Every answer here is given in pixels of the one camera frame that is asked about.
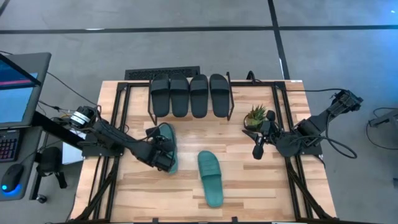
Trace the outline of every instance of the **plant pot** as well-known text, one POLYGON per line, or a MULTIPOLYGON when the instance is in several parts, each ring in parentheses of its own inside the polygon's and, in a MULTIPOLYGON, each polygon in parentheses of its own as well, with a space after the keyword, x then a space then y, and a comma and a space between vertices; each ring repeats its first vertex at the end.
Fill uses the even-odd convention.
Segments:
POLYGON ((247 115, 243 119, 243 126, 248 131, 258 131, 261 127, 261 123, 262 121, 249 119, 247 115))

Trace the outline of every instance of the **gray floor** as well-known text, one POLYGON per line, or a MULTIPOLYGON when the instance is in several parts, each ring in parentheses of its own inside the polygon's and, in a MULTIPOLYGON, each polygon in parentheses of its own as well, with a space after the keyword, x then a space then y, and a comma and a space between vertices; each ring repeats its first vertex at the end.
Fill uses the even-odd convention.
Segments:
MULTIPOLYGON (((398 24, 394 0, 274 2, 280 26, 398 24)), ((0 29, 271 24, 266 0, 11 0, 0 17, 0 29)), ((364 128, 374 108, 398 105, 394 91, 398 85, 398 30, 282 31, 281 36, 291 79, 303 80, 307 89, 349 88, 364 98, 360 111, 342 115, 330 126, 330 137, 354 148, 358 159, 346 159, 328 144, 322 145, 338 216, 396 223, 398 189, 392 178, 398 177, 398 151, 370 145, 364 128)), ((91 100, 97 100, 103 80, 122 80, 124 71, 134 68, 199 65, 207 75, 230 71, 233 78, 244 78, 252 70, 261 79, 282 79, 273 31, 0 35, 0 50, 51 52, 49 71, 91 100)), ((312 113, 324 110, 331 94, 308 93, 312 113)), ((70 109, 85 104, 52 77, 45 81, 41 100, 70 109)), ((45 109, 48 116, 58 115, 45 109)), ((387 124, 370 134, 381 144, 398 146, 392 133, 387 124)), ((26 198, 2 202, 0 222, 65 221, 80 166, 68 168, 70 186, 66 190, 53 188, 53 177, 44 179, 40 193, 50 198, 44 205, 26 198)))

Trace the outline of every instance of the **blue light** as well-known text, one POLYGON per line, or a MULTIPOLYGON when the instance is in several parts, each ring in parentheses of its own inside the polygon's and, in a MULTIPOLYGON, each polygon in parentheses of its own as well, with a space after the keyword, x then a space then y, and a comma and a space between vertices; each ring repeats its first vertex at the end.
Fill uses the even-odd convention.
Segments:
POLYGON ((18 184, 17 187, 16 187, 14 190, 12 190, 12 191, 10 191, 10 192, 4 192, 4 191, 2 191, 1 193, 2 193, 4 196, 13 197, 13 196, 16 196, 16 195, 18 195, 18 194, 20 193, 21 188, 22 188, 22 186, 21 186, 20 184, 18 184))

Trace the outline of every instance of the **black slipper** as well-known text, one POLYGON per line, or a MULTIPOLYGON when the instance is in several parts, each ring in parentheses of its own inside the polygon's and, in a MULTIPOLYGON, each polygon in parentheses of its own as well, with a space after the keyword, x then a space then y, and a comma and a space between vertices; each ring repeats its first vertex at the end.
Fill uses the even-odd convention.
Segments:
POLYGON ((209 87, 206 75, 196 75, 190 84, 191 112, 195 118, 204 118, 207 114, 209 87))
POLYGON ((166 74, 157 75, 150 84, 152 96, 152 107, 156 117, 168 115, 170 110, 170 85, 169 76, 166 74))
POLYGON ((173 115, 178 118, 185 117, 188 113, 189 82, 184 75, 175 74, 170 77, 170 97, 173 115))
POLYGON ((229 83, 224 76, 211 75, 210 93, 214 115, 219 118, 227 117, 229 112, 229 83))

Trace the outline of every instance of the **green slipper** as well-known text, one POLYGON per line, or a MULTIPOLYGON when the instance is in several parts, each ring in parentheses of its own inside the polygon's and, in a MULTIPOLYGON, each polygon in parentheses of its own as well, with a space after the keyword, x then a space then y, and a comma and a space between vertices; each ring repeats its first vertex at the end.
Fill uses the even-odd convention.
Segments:
POLYGON ((224 195, 220 163, 217 157, 209 151, 199 152, 198 165, 207 204, 210 207, 220 207, 223 204, 224 195))
POLYGON ((167 139, 171 139, 174 144, 174 151, 169 152, 170 157, 173 157, 175 163, 169 171, 169 174, 175 174, 178 169, 178 157, 177 157, 177 140, 175 138, 175 131, 171 124, 165 123, 159 126, 160 135, 163 135, 167 139))

